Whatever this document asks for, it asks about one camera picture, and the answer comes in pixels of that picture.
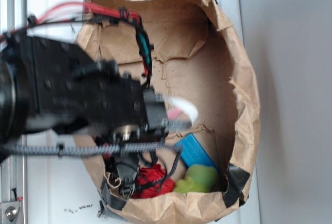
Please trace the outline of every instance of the red object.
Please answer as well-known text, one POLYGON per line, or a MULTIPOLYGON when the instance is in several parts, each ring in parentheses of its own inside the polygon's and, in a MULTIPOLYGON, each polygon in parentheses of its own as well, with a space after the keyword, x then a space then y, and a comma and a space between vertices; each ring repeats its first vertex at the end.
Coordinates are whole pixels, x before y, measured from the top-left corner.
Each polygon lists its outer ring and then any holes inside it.
MULTIPOLYGON (((151 168, 140 168, 139 175, 137 177, 137 185, 142 185, 157 179, 162 178, 165 175, 165 169, 161 167, 160 164, 156 164, 151 168)), ((171 192, 175 186, 175 181, 171 178, 168 178, 161 186, 160 184, 155 185, 154 187, 150 187, 148 189, 144 189, 142 191, 137 191, 134 193, 134 199, 145 199, 157 197, 162 194, 166 194, 171 192)))

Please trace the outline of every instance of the green toy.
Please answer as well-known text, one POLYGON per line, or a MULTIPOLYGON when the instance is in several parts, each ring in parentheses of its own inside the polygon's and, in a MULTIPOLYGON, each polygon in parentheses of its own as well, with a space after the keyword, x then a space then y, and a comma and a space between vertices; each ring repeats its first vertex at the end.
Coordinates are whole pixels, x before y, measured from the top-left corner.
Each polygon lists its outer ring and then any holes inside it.
POLYGON ((176 182, 173 191, 178 193, 207 193, 217 182, 218 172, 215 167, 194 164, 189 167, 185 178, 176 182))

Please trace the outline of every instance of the bolt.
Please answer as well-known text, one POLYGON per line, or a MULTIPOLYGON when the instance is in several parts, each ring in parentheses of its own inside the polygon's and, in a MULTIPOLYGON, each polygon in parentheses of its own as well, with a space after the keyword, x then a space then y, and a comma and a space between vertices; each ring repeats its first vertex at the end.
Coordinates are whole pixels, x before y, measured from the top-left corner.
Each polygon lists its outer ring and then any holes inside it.
POLYGON ((21 38, 20 38, 19 35, 15 35, 14 38, 15 38, 15 42, 16 42, 16 43, 19 43, 20 40, 21 40, 21 38))
POLYGON ((41 38, 41 39, 39 39, 39 44, 40 44, 42 47, 46 48, 47 45, 48 45, 48 42, 47 42, 46 39, 41 38))
POLYGON ((101 90, 104 90, 105 89, 105 83, 104 82, 99 82, 99 87, 101 90))
POLYGON ((139 102, 139 101, 135 101, 135 102, 134 102, 134 110, 135 110, 135 111, 139 111, 140 108, 141 108, 141 107, 140 107, 140 102, 139 102))
POLYGON ((17 216, 17 213, 18 213, 17 209, 12 206, 7 208, 5 211, 5 215, 9 221, 14 220, 17 216))
POLYGON ((67 81, 66 85, 67 85, 67 89, 68 90, 72 90, 73 89, 73 85, 69 81, 67 81))
POLYGON ((61 43, 61 47, 65 52, 69 51, 69 44, 68 43, 61 43))
POLYGON ((51 89, 52 88, 52 83, 50 80, 45 80, 45 86, 48 88, 48 89, 51 89))

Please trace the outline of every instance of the brown paper bag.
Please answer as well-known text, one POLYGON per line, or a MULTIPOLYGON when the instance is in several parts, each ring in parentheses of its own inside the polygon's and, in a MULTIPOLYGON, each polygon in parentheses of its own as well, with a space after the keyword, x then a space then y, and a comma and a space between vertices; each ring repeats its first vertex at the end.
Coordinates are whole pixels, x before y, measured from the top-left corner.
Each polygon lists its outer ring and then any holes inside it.
MULTIPOLYGON (((101 156, 84 159, 107 207, 132 223, 206 223, 222 218, 244 203, 253 173, 260 130, 259 96, 252 65, 232 23, 215 0, 89 0, 110 8, 138 11, 153 51, 151 84, 164 95, 193 102, 199 118, 193 128, 171 133, 175 144, 194 133, 220 169, 211 193, 171 192, 151 199, 123 200, 109 191, 101 156)), ((78 44, 95 60, 116 59, 120 71, 140 78, 143 71, 134 30, 123 24, 86 24, 78 44)), ((86 136, 78 146, 94 145, 86 136)), ((158 152, 166 166, 175 155, 158 152)), ((186 167, 179 163, 172 176, 178 180, 186 167)))

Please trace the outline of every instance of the blue object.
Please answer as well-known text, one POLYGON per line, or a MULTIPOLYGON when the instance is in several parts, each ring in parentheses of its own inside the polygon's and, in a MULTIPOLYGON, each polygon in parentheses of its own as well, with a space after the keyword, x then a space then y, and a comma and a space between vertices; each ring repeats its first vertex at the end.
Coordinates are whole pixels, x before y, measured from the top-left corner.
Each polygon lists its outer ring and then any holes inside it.
POLYGON ((192 133, 179 141, 176 146, 178 145, 183 146, 181 158, 188 167, 193 164, 202 164, 205 166, 215 167, 218 173, 220 172, 220 170, 217 168, 217 166, 214 164, 212 159, 209 157, 209 155, 206 153, 206 151, 203 149, 201 144, 192 133))

